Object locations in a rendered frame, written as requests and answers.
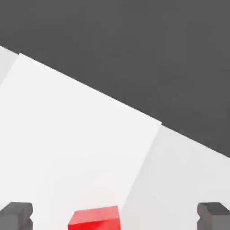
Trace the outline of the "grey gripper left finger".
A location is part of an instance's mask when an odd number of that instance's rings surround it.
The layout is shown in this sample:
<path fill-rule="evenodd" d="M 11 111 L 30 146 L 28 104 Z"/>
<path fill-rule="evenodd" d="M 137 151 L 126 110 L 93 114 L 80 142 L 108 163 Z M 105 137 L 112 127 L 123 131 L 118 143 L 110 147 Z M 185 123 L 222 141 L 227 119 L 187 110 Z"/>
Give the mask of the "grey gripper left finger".
<path fill-rule="evenodd" d="M 0 230 L 33 230 L 32 203 L 10 202 L 0 211 Z"/>

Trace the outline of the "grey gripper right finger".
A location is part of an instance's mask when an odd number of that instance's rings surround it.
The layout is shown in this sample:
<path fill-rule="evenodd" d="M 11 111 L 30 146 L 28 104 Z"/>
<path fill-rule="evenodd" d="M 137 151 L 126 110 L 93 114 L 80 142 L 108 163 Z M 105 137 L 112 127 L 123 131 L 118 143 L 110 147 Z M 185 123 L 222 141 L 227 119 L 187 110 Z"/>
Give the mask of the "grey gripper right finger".
<path fill-rule="evenodd" d="M 198 203 L 197 230 L 230 230 L 230 210 L 220 202 Z"/>

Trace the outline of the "small red cube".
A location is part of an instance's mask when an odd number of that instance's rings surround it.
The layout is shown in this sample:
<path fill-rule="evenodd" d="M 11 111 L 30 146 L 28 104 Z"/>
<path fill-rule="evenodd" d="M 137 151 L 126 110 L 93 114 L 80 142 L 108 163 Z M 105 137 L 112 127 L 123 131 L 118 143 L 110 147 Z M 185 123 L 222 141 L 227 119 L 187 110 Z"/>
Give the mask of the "small red cube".
<path fill-rule="evenodd" d="M 68 230 L 121 230 L 118 206 L 75 211 Z"/>

